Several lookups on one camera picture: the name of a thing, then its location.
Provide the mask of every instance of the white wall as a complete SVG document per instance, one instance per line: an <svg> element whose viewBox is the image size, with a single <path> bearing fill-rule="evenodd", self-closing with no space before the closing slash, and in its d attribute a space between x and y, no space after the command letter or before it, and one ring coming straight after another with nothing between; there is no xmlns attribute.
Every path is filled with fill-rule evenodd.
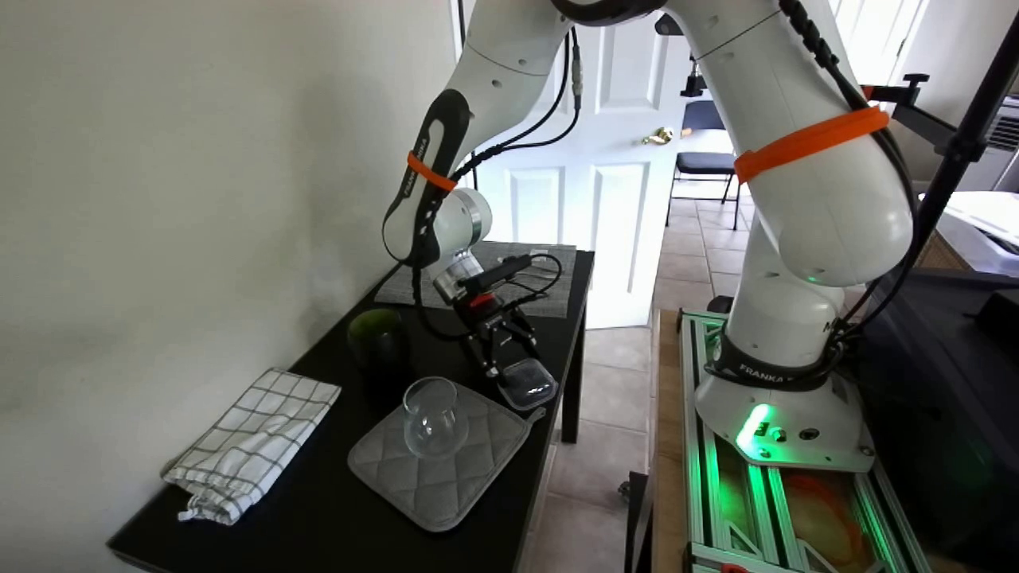
<svg viewBox="0 0 1019 573"><path fill-rule="evenodd" d="M388 267L446 0L0 2L0 571L105 540Z"/></svg>
<svg viewBox="0 0 1019 573"><path fill-rule="evenodd" d="M1015 19L1019 0L929 0L904 73L929 73L916 105L957 124L976 91L1002 36ZM916 181L929 181L940 157L926 140L894 130Z"/></svg>

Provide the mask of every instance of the white door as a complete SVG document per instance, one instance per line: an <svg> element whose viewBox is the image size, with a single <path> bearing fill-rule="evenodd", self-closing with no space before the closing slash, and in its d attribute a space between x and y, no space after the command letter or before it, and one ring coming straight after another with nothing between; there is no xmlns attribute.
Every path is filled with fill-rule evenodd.
<svg viewBox="0 0 1019 573"><path fill-rule="evenodd" d="M575 130L545 148L506 154L478 169L499 241L547 241L595 252L589 326L647 326L674 147L651 147L656 127L677 127L687 42L651 33L656 15L610 30L579 30L583 113ZM555 101L559 65L538 99ZM559 110L531 140L571 124Z"/></svg>
<svg viewBox="0 0 1019 573"><path fill-rule="evenodd" d="M859 83L902 83L926 0L827 0Z"/></svg>

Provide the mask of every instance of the checkered towel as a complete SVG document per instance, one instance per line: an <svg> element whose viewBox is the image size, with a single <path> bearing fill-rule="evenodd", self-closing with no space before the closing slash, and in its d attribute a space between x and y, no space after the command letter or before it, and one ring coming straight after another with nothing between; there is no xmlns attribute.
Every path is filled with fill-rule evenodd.
<svg viewBox="0 0 1019 573"><path fill-rule="evenodd" d="M273 487L337 394L337 384L291 371L269 370L255 379L196 443L166 465L161 479L192 494L177 520L236 525Z"/></svg>

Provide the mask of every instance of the floor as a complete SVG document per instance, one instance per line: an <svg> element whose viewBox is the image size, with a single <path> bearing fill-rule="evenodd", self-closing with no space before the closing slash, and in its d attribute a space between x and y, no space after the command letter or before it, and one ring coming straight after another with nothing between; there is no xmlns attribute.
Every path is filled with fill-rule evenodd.
<svg viewBox="0 0 1019 573"><path fill-rule="evenodd" d="M722 206L703 187L674 187L674 194L684 190L700 201L670 201L656 310L705 310L737 282L750 201L743 201L731 233L731 201ZM525 573L623 571L626 502L617 487L626 472L648 469L656 410L648 349L648 327L584 330L579 443L547 453L545 494L521 557Z"/></svg>

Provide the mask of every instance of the orange strap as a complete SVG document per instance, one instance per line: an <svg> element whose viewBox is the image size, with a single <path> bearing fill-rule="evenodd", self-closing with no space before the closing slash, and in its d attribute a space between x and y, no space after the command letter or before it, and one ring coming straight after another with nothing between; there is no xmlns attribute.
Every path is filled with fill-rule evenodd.
<svg viewBox="0 0 1019 573"><path fill-rule="evenodd" d="M443 187L446 194L454 187L453 179L443 179L440 173L424 164L412 154L406 157L406 169L418 173L419 179L426 179L429 183Z"/></svg>
<svg viewBox="0 0 1019 573"><path fill-rule="evenodd" d="M831 122L793 130L793 135L768 142L763 148L743 154L734 160L734 174L737 174L737 181L750 181L768 169L777 169L777 164L785 164L785 162L800 162L801 157L840 147L847 140L857 140L857 137L866 137L866 135L884 130L884 127L887 127L887 113L884 110L857 107L857 110L837 113Z"/></svg>

